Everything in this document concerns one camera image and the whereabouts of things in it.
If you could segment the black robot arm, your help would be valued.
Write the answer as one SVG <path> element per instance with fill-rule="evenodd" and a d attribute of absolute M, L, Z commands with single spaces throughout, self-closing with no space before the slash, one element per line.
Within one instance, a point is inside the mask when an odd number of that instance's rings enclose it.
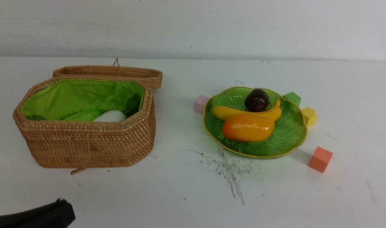
<path fill-rule="evenodd" d="M 75 219 L 72 204 L 58 198 L 35 209 L 1 215 L 0 228 L 67 228 Z"/>

